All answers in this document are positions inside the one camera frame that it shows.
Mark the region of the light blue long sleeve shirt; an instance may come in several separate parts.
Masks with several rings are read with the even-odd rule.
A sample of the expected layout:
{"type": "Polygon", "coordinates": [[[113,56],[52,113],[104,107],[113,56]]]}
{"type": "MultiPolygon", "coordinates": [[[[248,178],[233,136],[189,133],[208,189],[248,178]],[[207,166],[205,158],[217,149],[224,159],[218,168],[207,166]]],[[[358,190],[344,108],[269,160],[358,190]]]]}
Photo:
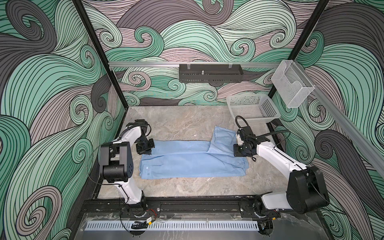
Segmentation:
{"type": "Polygon", "coordinates": [[[249,162],[235,157],[236,132],[215,127],[210,141],[155,141],[150,155],[142,155],[140,177],[168,178],[242,177],[249,162]]]}

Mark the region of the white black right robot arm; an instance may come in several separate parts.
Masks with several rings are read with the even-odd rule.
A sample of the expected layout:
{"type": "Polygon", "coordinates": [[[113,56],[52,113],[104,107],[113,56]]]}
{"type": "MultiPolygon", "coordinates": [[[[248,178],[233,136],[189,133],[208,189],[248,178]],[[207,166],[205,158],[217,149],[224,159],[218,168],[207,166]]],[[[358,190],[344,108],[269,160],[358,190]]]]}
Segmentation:
{"type": "Polygon", "coordinates": [[[256,136],[250,127],[241,127],[237,131],[238,142],[233,146],[235,157],[260,156],[288,180],[285,192],[261,196],[262,209],[304,214],[328,206],[330,199],[323,172],[294,160],[270,142],[267,136],[256,136]]]}

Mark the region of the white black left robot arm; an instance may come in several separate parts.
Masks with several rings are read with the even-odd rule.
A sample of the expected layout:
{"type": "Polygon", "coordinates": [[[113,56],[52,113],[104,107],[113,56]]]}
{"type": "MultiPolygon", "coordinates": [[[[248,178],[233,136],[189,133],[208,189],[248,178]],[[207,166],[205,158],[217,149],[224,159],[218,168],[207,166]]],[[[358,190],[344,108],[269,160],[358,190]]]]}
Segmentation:
{"type": "Polygon", "coordinates": [[[155,147],[150,124],[144,120],[128,123],[120,136],[112,142],[102,144],[99,153],[100,176],[108,185],[116,187],[130,211],[145,212],[146,197],[133,179],[134,161],[132,146],[139,155],[150,155],[155,147]]]}

